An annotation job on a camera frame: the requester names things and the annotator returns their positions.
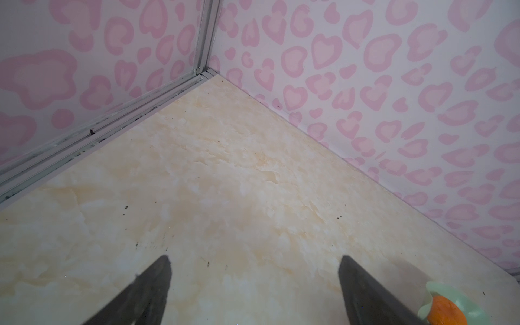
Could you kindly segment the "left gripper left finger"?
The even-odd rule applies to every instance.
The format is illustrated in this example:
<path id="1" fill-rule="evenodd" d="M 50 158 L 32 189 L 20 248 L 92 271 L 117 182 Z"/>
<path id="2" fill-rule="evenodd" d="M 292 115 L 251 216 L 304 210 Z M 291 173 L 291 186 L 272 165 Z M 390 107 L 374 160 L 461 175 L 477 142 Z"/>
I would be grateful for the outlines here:
<path id="1" fill-rule="evenodd" d="M 172 270 L 160 256 L 86 324 L 160 324 L 167 304 Z"/>

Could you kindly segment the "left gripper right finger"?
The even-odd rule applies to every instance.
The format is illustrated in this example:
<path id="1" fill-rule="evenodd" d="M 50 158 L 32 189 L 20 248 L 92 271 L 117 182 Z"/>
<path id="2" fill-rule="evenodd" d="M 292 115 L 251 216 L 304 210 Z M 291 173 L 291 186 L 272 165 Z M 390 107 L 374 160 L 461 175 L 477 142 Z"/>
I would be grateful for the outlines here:
<path id="1" fill-rule="evenodd" d="M 423 323 L 352 257 L 342 256 L 338 277 L 350 324 Z"/>

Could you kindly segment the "fake orange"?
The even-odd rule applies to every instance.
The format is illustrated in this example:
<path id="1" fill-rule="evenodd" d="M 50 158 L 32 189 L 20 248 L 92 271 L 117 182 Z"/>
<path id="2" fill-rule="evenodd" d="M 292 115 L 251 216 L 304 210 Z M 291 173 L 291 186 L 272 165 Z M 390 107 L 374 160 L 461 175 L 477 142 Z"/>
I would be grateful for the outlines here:
<path id="1" fill-rule="evenodd" d="M 462 310 L 451 300 L 440 295 L 433 296 L 427 321 L 431 325 L 468 325 Z"/>

